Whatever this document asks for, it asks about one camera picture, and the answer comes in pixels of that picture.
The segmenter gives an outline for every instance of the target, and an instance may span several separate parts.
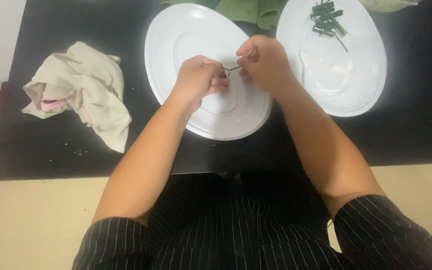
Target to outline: person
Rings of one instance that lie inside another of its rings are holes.
[[[304,170],[168,181],[191,114],[230,83],[218,62],[190,58],[109,178],[72,269],[432,269],[432,236],[387,198],[283,46],[255,35],[237,55],[243,80],[279,103]]]

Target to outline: white plate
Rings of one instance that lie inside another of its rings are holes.
[[[184,60],[204,55],[226,68],[237,67],[236,51],[248,36],[232,21],[196,4],[177,4],[159,13],[149,26],[144,61],[149,84],[160,104],[171,93]],[[231,72],[223,94],[209,95],[186,126],[215,140],[235,140],[258,130],[271,111],[271,96],[246,85]]]
[[[341,41],[312,31],[309,18],[314,0],[289,0],[279,19],[276,38],[284,46],[294,74],[301,82],[300,50],[311,55],[305,89],[335,116],[355,116],[368,111],[378,100],[386,81],[385,47],[375,23],[356,0],[333,0],[337,17],[347,31]]]

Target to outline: hand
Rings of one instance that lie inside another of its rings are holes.
[[[166,102],[186,106],[194,113],[207,95],[225,91],[230,85],[228,78],[220,78],[221,63],[202,55],[187,59],[181,65],[177,80]]]
[[[275,38],[253,35],[236,52],[242,67],[239,75],[245,82],[253,81],[273,97],[284,89],[282,84],[297,83],[284,47]]]

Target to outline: forearm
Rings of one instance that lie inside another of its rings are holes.
[[[147,225],[146,213],[166,185],[190,116],[189,108],[177,104],[159,108],[109,178],[93,222],[141,217]]]
[[[332,217],[353,198],[384,195],[362,154],[303,87],[296,80],[279,87],[275,98],[303,168]]]

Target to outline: towel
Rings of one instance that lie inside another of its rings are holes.
[[[109,148],[124,153],[131,116],[119,63],[79,41],[66,53],[51,54],[23,86],[32,102],[22,112],[46,119],[74,110]]]
[[[160,0],[176,5],[195,3],[214,9],[231,21],[257,24],[261,29],[271,29],[279,20],[288,0]]]

